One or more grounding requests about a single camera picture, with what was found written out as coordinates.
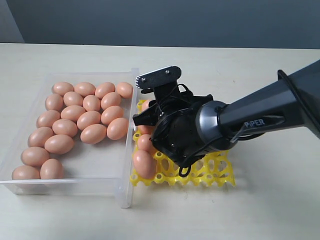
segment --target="clear plastic container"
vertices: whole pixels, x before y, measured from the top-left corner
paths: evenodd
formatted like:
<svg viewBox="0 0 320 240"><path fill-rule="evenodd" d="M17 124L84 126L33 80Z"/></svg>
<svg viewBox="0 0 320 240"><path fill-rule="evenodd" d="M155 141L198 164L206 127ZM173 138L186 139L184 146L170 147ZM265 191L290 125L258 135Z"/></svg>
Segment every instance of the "clear plastic container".
<svg viewBox="0 0 320 240"><path fill-rule="evenodd" d="M132 99L121 100L124 117L129 119L126 137L116 141L106 138L95 145L89 145L82 143L78 134L74 138L75 146L70 152L58 156L51 155L62 162L63 179L12 180L12 172L16 167L23 165L20 155L28 147L28 137L36 129L38 116L46 111L45 100L52 93L52 86L55 83L69 82L75 85L80 82L90 82L98 86L104 82L112 82L115 85L128 82L134 86L138 75L137 68L133 68L130 72L50 74L0 165L0 184L18 195L113 195L120 207L130 207L133 186L129 179L135 147L132 140L134 132L132 117L137 112L138 103L136 87L133 88Z"/></svg>

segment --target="white table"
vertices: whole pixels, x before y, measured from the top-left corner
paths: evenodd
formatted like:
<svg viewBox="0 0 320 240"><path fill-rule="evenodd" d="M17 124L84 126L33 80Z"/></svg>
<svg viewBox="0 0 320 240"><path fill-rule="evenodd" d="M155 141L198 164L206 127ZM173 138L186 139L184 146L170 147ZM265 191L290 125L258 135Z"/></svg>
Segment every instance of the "white table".
<svg viewBox="0 0 320 240"><path fill-rule="evenodd" d="M320 50L0 44L0 157L48 73L176 65L196 95L230 103L275 82L278 69L290 74L319 58ZM319 156L307 129L269 133L230 152L236 188L140 185L131 209L107 197L18 197L1 186L0 239L318 239Z"/></svg>

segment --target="gray wall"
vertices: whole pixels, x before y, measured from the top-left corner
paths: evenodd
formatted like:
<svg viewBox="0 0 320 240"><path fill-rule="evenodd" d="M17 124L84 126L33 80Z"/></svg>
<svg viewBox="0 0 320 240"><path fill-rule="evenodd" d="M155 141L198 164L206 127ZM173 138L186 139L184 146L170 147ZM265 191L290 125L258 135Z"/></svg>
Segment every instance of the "gray wall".
<svg viewBox="0 0 320 240"><path fill-rule="evenodd" d="M26 43L320 48L319 0L7 0Z"/></svg>

